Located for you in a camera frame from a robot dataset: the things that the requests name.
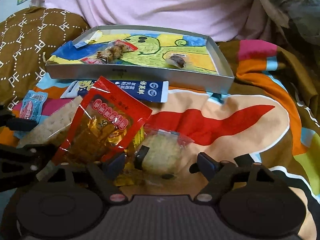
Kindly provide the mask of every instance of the packaged biscuit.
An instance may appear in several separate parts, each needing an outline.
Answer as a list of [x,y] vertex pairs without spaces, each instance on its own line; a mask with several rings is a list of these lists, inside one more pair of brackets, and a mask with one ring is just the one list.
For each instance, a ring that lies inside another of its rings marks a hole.
[[174,131],[145,127],[145,132],[145,139],[136,149],[134,167],[147,175],[174,178],[182,168],[185,147],[193,140]]
[[76,111],[54,163],[106,161],[124,151],[152,110],[100,77]]
[[17,148],[24,147],[27,144],[46,143],[52,143],[59,147],[68,134],[71,122],[81,101],[82,97],[78,96],[54,112],[24,136],[19,141]]

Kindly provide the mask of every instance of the plastic bag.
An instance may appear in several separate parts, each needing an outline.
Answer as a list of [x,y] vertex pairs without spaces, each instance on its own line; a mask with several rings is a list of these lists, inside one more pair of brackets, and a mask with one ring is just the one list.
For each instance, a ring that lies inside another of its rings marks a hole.
[[78,96],[47,117],[19,141],[17,148],[24,147],[27,144],[46,143],[52,143],[59,147],[67,137],[71,122],[81,101],[82,97]]
[[126,164],[121,174],[115,179],[114,185],[117,187],[138,185],[142,181],[142,172],[134,168],[133,160],[135,150],[144,140],[145,133],[144,127],[142,126],[137,134],[132,140],[132,147],[128,147],[128,152],[126,153]]
[[170,53],[167,55],[165,61],[169,65],[173,65],[181,69],[186,69],[191,67],[191,63],[187,54]]
[[152,110],[100,77],[82,100],[52,161],[86,164],[124,151]]
[[105,43],[93,55],[81,59],[89,64],[111,64],[120,59],[125,52],[135,51],[138,48],[133,44],[116,40]]
[[134,155],[135,169],[143,171],[144,180],[151,183],[158,178],[177,178],[183,168],[181,159],[185,147],[193,140],[176,132],[149,127],[145,127],[145,133]]

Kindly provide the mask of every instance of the bed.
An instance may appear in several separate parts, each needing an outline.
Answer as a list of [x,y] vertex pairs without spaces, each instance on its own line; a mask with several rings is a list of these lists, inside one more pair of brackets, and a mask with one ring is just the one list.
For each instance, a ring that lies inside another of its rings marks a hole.
[[[16,6],[6,10],[3,17],[14,10]],[[269,42],[241,40],[218,45],[236,77],[229,93],[218,95],[171,87],[167,103],[160,107],[150,106],[153,114],[149,124],[186,133],[192,138],[195,142],[189,146],[189,164],[200,151],[217,161],[262,162],[285,180],[305,203],[308,212],[300,237],[319,239],[318,81],[294,54]],[[49,103],[56,105],[67,86],[44,74],[34,87],[34,91],[48,93],[48,115],[53,109]],[[20,108],[21,104],[17,103],[13,112],[19,114]],[[12,138],[12,134],[4,130],[0,134],[0,143],[15,146]],[[199,174],[187,176],[188,185],[175,185],[166,190],[194,196],[206,184]],[[122,191],[132,195],[157,194],[161,190],[152,186],[124,186]],[[7,203],[12,193],[0,194],[0,203]]]

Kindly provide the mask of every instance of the metal tray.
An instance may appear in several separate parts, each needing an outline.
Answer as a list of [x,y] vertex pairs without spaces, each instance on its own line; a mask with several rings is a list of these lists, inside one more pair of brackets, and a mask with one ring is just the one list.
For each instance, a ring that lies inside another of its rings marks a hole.
[[212,58],[218,74],[139,65],[47,63],[46,70],[50,74],[51,78],[85,80],[98,79],[100,76],[104,76],[108,79],[169,81],[170,86],[218,94],[227,94],[234,80],[233,73],[227,60],[217,44],[209,36],[161,27],[140,25],[105,25],[97,26],[87,30],[78,38],[73,40],[73,44],[87,40],[97,30],[102,31],[103,34],[169,33],[204,38],[206,40],[206,48]]

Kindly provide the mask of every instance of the pink shirt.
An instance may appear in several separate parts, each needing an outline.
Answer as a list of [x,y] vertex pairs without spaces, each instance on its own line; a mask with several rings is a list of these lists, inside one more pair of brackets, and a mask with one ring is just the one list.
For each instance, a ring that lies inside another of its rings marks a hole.
[[160,26],[206,34],[215,41],[241,33],[245,33],[242,38],[255,39],[266,25],[262,7],[253,0],[44,0],[44,6],[80,14],[91,27]]

